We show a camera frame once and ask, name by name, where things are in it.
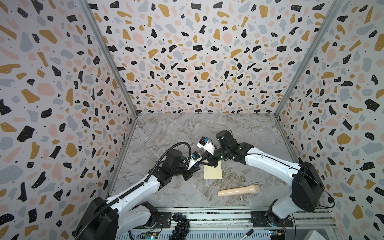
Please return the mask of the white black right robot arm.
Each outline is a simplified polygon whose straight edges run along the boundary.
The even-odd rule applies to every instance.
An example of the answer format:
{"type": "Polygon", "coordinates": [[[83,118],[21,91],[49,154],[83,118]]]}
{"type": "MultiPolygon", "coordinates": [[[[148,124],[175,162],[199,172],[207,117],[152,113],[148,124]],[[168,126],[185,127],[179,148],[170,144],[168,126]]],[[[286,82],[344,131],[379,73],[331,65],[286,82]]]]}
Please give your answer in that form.
{"type": "Polygon", "coordinates": [[[261,169],[291,186],[291,193],[281,200],[274,200],[264,215],[264,221],[275,224],[295,212],[314,212],[325,191],[325,186],[315,167],[309,163],[288,162],[269,155],[248,143],[238,143],[231,131],[216,134],[219,147],[206,137],[197,146],[204,149],[202,161],[217,167],[219,161],[231,160],[261,169]]]}

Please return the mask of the cream paper envelope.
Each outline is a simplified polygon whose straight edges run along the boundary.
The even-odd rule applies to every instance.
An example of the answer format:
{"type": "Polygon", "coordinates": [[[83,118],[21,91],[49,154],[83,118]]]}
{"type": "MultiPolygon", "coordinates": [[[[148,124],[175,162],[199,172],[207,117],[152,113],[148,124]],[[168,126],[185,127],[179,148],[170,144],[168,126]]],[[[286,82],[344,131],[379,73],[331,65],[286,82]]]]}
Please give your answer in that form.
{"type": "Polygon", "coordinates": [[[217,167],[210,167],[204,165],[204,179],[205,180],[220,180],[223,178],[222,164],[218,163],[217,167]]]}

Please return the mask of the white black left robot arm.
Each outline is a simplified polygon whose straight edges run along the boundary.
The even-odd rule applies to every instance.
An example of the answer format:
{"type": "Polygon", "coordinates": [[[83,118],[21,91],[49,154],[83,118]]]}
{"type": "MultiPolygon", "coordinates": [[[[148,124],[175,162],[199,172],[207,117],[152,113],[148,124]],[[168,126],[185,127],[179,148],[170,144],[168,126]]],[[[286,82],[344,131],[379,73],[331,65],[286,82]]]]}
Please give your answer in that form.
{"type": "Polygon", "coordinates": [[[190,179],[199,170],[196,164],[201,158],[198,152],[186,158],[181,151],[170,150],[165,160],[134,186],[107,199],[92,200],[72,235],[76,240],[114,240],[136,227],[153,227],[159,211],[145,199],[165,187],[174,176],[190,179]]]}

